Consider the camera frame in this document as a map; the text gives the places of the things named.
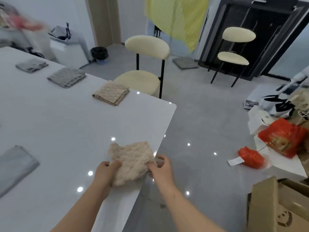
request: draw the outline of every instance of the yellow cloth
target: yellow cloth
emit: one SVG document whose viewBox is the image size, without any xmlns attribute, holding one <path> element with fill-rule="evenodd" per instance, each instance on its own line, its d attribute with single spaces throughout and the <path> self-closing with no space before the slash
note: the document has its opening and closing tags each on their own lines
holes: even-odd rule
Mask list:
<svg viewBox="0 0 309 232">
<path fill-rule="evenodd" d="M 190 51 L 198 42 L 209 0 L 145 0 L 145 15 Z"/>
</svg>

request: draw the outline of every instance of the chair backrest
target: chair backrest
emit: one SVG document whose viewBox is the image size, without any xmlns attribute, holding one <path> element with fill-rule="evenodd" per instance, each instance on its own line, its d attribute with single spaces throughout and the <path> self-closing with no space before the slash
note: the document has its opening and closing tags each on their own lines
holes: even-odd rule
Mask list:
<svg viewBox="0 0 309 232">
<path fill-rule="evenodd" d="M 125 46 L 129 51 L 159 59 L 168 59 L 170 48 L 168 44 L 154 36 L 133 36 L 126 40 Z"/>
<path fill-rule="evenodd" d="M 222 38 L 231 42 L 250 42 L 255 39 L 253 31 L 242 27 L 228 27 L 224 30 Z"/>
</svg>

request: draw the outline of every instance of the cream chair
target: cream chair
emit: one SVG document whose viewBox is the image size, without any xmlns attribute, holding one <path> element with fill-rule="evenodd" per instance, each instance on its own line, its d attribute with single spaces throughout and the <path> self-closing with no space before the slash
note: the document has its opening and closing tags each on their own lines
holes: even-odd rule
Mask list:
<svg viewBox="0 0 309 232">
<path fill-rule="evenodd" d="M 153 36 L 133 36 L 126 40 L 125 46 L 136 53 L 136 70 L 118 76 L 114 81 L 142 93 L 155 95 L 160 87 L 159 98 L 162 96 L 165 60 L 170 55 L 168 44 Z M 139 54 L 162 59 L 161 76 L 139 69 Z"/>
<path fill-rule="evenodd" d="M 241 28 L 241 27 L 228 27 L 228 28 L 226 28 L 226 30 L 224 30 L 224 32 L 222 34 L 222 41 L 219 45 L 218 51 L 215 54 L 215 55 L 218 55 L 218 58 L 222 61 L 222 63 L 220 64 L 220 66 L 216 70 L 216 73 L 214 74 L 214 77 L 211 80 L 211 84 L 214 81 L 218 71 L 221 70 L 224 62 L 239 64 L 239 65 L 244 65 L 244 66 L 249 65 L 248 60 L 245 59 L 244 57 L 240 56 L 239 54 L 235 54 L 235 53 L 232 53 L 232 52 L 226 52 L 226 51 L 222 51 L 222 52 L 218 53 L 220 51 L 220 48 L 221 48 L 223 42 L 225 40 L 231 41 L 231 42 L 250 42 L 250 41 L 253 41 L 255 39 L 255 37 L 256 37 L 256 35 L 253 31 L 251 31 L 249 29 Z M 236 79 L 233 82 L 231 87 L 234 86 L 234 84 L 236 83 L 238 78 L 244 72 L 245 68 L 246 67 L 244 67 L 241 74 L 239 74 L 236 77 Z"/>
</svg>

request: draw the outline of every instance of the red bag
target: red bag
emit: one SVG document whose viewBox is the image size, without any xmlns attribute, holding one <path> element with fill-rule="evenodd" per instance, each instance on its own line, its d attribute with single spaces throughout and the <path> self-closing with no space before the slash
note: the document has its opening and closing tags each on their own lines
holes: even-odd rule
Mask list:
<svg viewBox="0 0 309 232">
<path fill-rule="evenodd" d="M 288 158 L 297 154 L 297 147 L 301 144 L 308 130 L 287 120 L 280 118 L 257 135 L 269 147 Z"/>
<path fill-rule="evenodd" d="M 243 164 L 248 167 L 259 169 L 264 164 L 264 157 L 248 147 L 240 148 L 238 155 L 245 161 Z"/>
</svg>

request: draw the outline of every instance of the chair seat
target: chair seat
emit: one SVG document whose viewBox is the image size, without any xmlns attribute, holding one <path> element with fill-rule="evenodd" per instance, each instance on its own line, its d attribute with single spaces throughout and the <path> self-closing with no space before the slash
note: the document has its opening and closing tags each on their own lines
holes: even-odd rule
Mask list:
<svg viewBox="0 0 309 232">
<path fill-rule="evenodd" d="M 218 54 L 218 58 L 224 62 L 235 63 L 239 65 L 249 65 L 247 59 L 232 52 L 222 51 Z"/>
<path fill-rule="evenodd" d="M 114 81 L 152 96 L 160 86 L 160 80 L 156 75 L 142 70 L 128 71 Z"/>
</svg>

